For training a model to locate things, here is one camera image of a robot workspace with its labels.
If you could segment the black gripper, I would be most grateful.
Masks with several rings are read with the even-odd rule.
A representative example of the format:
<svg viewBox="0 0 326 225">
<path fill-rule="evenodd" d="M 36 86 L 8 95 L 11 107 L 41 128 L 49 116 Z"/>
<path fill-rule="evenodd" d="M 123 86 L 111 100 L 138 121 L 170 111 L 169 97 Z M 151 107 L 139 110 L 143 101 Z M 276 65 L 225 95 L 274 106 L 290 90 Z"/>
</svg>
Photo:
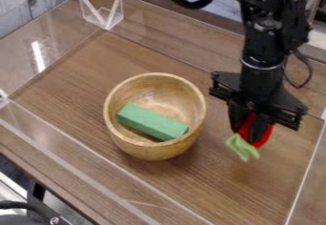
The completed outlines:
<svg viewBox="0 0 326 225">
<path fill-rule="evenodd" d="M 241 73 L 213 72 L 209 93 L 229 105 L 232 130 L 237 133 L 252 123 L 249 141 L 265 144 L 278 123 L 294 131 L 308 113 L 304 102 L 285 87 L 285 57 L 276 65 L 265 65 L 252 58 L 241 59 Z"/>
</svg>

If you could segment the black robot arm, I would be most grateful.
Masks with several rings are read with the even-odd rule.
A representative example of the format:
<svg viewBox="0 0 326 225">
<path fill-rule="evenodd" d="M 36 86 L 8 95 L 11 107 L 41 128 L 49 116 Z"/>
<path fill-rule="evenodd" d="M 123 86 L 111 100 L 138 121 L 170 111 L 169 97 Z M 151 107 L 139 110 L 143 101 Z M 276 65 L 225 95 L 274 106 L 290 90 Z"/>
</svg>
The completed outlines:
<svg viewBox="0 0 326 225">
<path fill-rule="evenodd" d="M 189 10 L 214 0 L 173 0 Z M 241 72 L 214 72 L 210 94 L 228 102 L 232 130 L 254 147 L 270 138 L 274 126 L 293 130 L 308 113 L 304 102 L 286 90 L 288 58 L 308 58 L 298 48 L 309 42 L 308 0 L 237 0 L 245 28 Z"/>
</svg>

